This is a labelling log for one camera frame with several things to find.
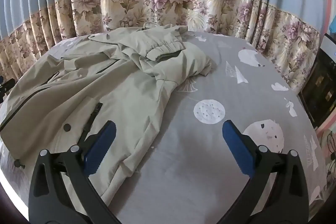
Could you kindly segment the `grey animal print bedsheet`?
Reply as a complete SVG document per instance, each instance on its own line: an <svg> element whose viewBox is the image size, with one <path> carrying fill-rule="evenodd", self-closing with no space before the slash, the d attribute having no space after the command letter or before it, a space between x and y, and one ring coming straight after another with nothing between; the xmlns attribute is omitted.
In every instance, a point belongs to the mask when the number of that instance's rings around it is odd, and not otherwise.
<svg viewBox="0 0 336 224"><path fill-rule="evenodd" d="M45 55L63 57L82 37ZM275 153L297 151L310 206L326 183L326 172L316 134L296 94L243 39L189 30L185 38L210 58L211 69L205 76L187 78L171 93L158 135L112 201L105 203L108 209L119 223L219 223L249 180L223 138L227 120L256 145ZM23 175L23 198L29 206L32 177L26 177L20 161L13 161ZM84 214L69 177L63 173L62 178L75 209ZM253 214L263 209L275 178L270 174Z"/></svg>

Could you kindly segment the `light green jacket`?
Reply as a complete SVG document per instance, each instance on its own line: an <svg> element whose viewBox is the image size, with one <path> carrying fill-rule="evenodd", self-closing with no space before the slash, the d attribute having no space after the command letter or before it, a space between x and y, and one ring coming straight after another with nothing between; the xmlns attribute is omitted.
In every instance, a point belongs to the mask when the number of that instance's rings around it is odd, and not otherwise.
<svg viewBox="0 0 336 224"><path fill-rule="evenodd" d="M43 55L2 105L1 139L26 177L41 150L67 151L85 129L93 135L113 121L116 139L90 177L110 203L158 135L174 89L211 69L210 58L186 41L187 30L121 27L78 39L63 57Z"/></svg>

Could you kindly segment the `dark cabinet at right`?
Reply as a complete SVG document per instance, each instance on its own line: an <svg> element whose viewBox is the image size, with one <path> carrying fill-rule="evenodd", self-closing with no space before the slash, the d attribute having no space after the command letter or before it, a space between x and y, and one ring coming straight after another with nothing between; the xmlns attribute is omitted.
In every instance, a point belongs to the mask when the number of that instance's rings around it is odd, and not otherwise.
<svg viewBox="0 0 336 224"><path fill-rule="evenodd" d="M335 40L323 36L309 79L299 98L314 128L318 128L335 109Z"/></svg>

